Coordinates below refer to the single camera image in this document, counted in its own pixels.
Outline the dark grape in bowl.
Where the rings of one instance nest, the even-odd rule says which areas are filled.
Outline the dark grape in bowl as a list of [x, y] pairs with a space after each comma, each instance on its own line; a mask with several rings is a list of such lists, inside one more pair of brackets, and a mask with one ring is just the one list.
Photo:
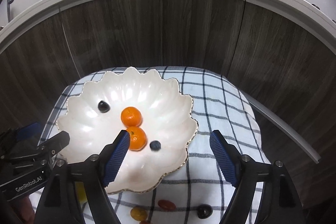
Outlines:
[[100, 101], [98, 103], [98, 110], [101, 113], [107, 113], [110, 110], [110, 106], [108, 103], [106, 103], [105, 101]]

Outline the orange mandarin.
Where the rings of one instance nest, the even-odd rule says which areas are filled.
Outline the orange mandarin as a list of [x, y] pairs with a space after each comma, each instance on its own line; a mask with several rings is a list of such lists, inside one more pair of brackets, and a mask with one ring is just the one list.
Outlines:
[[130, 135], [129, 149], [131, 151], [141, 151], [147, 145], [147, 136], [142, 128], [131, 126], [128, 127], [127, 132]]
[[126, 127], [138, 127], [142, 124], [142, 114], [135, 107], [126, 107], [121, 112], [121, 121]]

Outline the upper orange mandarin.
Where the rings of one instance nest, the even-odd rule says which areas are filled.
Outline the upper orange mandarin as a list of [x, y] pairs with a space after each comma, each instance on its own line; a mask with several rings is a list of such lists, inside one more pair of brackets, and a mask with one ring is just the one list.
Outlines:
[[126, 127], [138, 127], [142, 124], [142, 114], [135, 107], [126, 107], [121, 112], [121, 121]]

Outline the red cherry tomato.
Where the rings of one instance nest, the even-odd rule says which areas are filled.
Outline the red cherry tomato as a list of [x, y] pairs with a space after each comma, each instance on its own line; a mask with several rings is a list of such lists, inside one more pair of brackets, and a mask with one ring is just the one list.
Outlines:
[[151, 222], [150, 222], [150, 221], [147, 221], [147, 220], [145, 220], [145, 221], [141, 221], [139, 224], [151, 224]]
[[177, 208], [176, 205], [169, 200], [159, 200], [157, 204], [164, 211], [175, 211]]

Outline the white scalloped bowl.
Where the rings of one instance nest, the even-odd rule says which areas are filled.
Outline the white scalloped bowl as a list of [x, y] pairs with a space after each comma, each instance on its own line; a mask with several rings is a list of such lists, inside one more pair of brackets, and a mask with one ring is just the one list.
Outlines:
[[[98, 110], [100, 101], [109, 104], [107, 113]], [[135, 107], [142, 114], [141, 128], [148, 141], [159, 141], [161, 149], [144, 147], [127, 152], [106, 192], [151, 191], [189, 158], [188, 146], [198, 131], [198, 123], [191, 116], [193, 106], [193, 98], [181, 93], [178, 80], [163, 79], [156, 69], [107, 71], [100, 80], [85, 82], [79, 95], [68, 98], [66, 114], [56, 121], [58, 130], [70, 135], [61, 155], [68, 163], [76, 163], [100, 153], [124, 129], [122, 110]]]

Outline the yellow cherry tomato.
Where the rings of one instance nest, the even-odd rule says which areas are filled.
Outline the yellow cherry tomato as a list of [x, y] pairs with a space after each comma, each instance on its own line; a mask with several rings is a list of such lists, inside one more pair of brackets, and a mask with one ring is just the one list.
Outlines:
[[145, 221], [147, 220], [147, 211], [144, 208], [141, 207], [134, 207], [130, 211], [130, 216], [135, 220], [135, 221]]

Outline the blueberry in bowl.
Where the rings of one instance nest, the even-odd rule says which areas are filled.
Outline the blueberry in bowl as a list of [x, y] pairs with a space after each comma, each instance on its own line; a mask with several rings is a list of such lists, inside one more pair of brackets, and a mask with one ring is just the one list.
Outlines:
[[152, 151], [159, 151], [161, 149], [161, 143], [157, 140], [151, 141], [149, 146]]

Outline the grey metal strip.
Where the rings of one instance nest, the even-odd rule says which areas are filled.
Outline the grey metal strip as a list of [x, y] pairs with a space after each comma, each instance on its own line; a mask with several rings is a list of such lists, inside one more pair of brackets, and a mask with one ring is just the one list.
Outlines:
[[265, 107], [262, 103], [252, 98], [247, 93], [241, 91], [249, 104], [256, 109], [264, 118], [270, 121], [274, 126], [281, 130], [296, 145], [298, 145], [316, 164], [321, 160], [319, 153], [289, 124], [277, 116], [274, 112]]

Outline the lower orange mandarin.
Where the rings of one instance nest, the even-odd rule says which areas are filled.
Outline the lower orange mandarin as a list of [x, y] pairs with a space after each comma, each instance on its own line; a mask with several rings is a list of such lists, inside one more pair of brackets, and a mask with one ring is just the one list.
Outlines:
[[131, 126], [128, 127], [127, 132], [130, 135], [129, 149], [131, 151], [141, 151], [147, 145], [147, 136], [142, 128]]

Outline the yellow green apple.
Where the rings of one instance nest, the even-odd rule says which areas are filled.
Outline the yellow green apple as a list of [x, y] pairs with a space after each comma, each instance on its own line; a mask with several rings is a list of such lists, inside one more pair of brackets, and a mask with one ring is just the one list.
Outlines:
[[85, 193], [84, 183], [76, 181], [75, 182], [75, 187], [76, 187], [77, 198], [78, 198], [80, 204], [86, 203], [87, 202], [87, 195]]

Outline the dark purple grape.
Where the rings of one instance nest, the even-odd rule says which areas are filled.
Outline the dark purple grape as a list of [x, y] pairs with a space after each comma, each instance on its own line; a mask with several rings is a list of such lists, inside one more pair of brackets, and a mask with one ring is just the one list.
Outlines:
[[213, 207], [209, 204], [201, 204], [197, 207], [197, 216], [199, 219], [207, 219], [213, 213]]

